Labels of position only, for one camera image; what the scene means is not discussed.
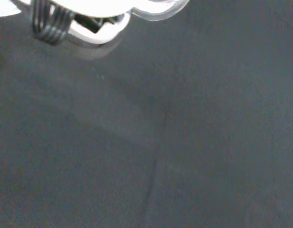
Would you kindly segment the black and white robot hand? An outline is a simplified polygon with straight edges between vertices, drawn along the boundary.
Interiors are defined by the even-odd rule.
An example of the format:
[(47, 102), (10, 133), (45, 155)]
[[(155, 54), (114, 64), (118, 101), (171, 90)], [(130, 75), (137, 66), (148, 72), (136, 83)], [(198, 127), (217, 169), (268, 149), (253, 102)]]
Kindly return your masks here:
[[(131, 11), (152, 14), (156, 10), (156, 2), (150, 0), (40, 0), (39, 3), (49, 5), (49, 15), (56, 9), (65, 10), (69, 14), (66, 25), (68, 34), (76, 41), (92, 45), (102, 45), (112, 41), (128, 25)], [(79, 23), (93, 19), (120, 18), (117, 22), (105, 22), (97, 32), (95, 26), (85, 27)]]

